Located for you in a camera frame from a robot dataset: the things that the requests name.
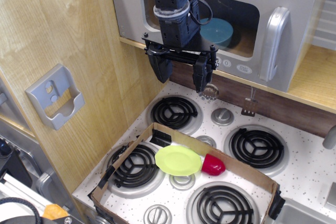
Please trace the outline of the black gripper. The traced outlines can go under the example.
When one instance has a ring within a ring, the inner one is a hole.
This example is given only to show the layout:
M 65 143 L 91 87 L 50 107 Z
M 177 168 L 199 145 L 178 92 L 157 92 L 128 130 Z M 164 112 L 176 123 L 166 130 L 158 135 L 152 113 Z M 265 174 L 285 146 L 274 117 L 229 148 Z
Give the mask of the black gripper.
M 158 32 L 142 34 L 150 65 L 161 83 L 170 78 L 173 60 L 193 65 L 196 92 L 205 90 L 218 66 L 218 47 L 201 36 L 201 26 L 199 12 L 190 11 L 180 19 L 160 20 Z

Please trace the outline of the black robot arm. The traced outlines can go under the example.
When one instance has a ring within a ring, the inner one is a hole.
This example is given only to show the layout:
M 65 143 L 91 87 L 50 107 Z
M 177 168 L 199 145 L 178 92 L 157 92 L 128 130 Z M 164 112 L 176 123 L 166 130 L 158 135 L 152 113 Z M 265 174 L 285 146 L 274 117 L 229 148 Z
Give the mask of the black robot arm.
M 159 81 L 165 83 L 172 74 L 172 62 L 193 66 L 193 82 L 197 92 L 203 92 L 216 69 L 218 47 L 201 36 L 199 4 L 205 0 L 154 0 L 154 16 L 159 32 L 142 35 L 145 53 Z

